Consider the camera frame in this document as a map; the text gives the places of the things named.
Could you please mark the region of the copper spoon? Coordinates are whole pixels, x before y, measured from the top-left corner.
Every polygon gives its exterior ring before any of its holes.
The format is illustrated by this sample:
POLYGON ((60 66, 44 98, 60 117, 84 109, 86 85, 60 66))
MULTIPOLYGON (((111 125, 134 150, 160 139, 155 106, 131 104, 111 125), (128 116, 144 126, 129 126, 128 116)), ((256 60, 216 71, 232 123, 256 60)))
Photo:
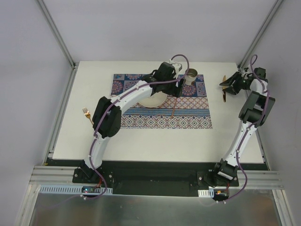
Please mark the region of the copper spoon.
POLYGON ((172 114, 171 114, 171 119, 174 118, 174 114, 175 114, 175 111, 176 111, 176 108, 177 108, 177 104, 178 104, 178 100, 179 100, 179 99, 180 99, 179 97, 175 99, 173 111, 172 111, 172 114))

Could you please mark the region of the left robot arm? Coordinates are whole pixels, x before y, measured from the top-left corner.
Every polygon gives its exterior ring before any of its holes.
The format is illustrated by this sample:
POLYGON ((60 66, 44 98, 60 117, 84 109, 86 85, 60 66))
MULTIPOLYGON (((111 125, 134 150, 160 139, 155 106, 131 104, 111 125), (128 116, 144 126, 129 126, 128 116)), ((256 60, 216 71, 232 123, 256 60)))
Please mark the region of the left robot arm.
POLYGON ((111 137, 121 128, 122 115, 139 101, 162 92, 180 97, 184 76, 179 76, 182 64, 173 60, 163 62, 157 70, 144 75, 133 87, 112 97, 102 97, 96 106, 93 122, 93 141, 87 157, 80 164, 83 178, 89 183, 99 179, 97 170, 103 162, 103 155, 111 137))

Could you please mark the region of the patterned cloth placemat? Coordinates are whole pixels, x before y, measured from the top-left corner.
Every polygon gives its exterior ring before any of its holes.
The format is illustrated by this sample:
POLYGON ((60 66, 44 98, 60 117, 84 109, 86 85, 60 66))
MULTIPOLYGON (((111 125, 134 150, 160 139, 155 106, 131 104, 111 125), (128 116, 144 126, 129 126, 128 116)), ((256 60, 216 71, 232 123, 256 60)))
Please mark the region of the patterned cloth placemat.
POLYGON ((167 95, 163 104, 154 108, 139 103, 130 107, 121 117, 123 129, 211 129, 209 103, 203 75, 192 85, 184 85, 174 118, 171 114, 176 97, 167 95))

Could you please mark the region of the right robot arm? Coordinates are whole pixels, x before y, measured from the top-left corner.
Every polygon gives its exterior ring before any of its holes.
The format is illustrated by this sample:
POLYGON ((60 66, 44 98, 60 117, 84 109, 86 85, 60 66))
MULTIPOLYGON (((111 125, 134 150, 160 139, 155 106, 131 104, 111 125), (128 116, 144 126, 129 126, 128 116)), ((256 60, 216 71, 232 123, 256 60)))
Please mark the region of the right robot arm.
POLYGON ((238 163, 246 144, 252 134, 265 123, 276 101, 269 94, 266 70, 261 67, 248 67, 242 72, 235 72, 220 86, 224 93, 236 95, 241 90, 247 90, 250 94, 238 115, 240 124, 237 134, 225 157, 214 167, 212 182, 217 186, 237 177, 238 163))

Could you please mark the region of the cream plate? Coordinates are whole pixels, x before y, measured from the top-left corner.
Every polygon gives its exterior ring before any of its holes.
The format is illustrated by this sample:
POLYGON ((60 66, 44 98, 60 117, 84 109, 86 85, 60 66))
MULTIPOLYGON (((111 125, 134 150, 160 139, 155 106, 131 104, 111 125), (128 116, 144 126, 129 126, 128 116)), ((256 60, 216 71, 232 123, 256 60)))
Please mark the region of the cream plate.
POLYGON ((151 97, 139 101, 138 103, 143 107, 154 108, 163 104, 166 98, 167 98, 167 94, 163 92, 159 92, 159 93, 155 93, 151 97))

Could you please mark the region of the gold knife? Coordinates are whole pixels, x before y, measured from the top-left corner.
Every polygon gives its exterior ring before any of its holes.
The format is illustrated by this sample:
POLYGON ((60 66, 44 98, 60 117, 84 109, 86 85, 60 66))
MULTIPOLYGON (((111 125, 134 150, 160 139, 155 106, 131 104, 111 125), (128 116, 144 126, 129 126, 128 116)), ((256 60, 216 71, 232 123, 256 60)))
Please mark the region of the gold knife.
MULTIPOLYGON (((226 75, 224 75, 223 79, 222 79, 222 82, 225 82, 226 81, 226 75)), ((226 102, 226 92, 224 91, 226 89, 225 86, 222 86, 222 98, 223 98, 223 102, 225 103, 226 102)))

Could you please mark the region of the metal cup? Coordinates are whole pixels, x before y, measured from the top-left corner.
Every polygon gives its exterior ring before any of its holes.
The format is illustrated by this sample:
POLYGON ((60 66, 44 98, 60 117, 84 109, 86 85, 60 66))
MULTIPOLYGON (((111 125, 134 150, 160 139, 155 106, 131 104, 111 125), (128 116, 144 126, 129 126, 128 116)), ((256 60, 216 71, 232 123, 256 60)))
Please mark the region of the metal cup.
POLYGON ((184 76, 185 84, 192 85, 195 82, 197 76, 198 76, 197 70, 190 68, 187 74, 184 76))

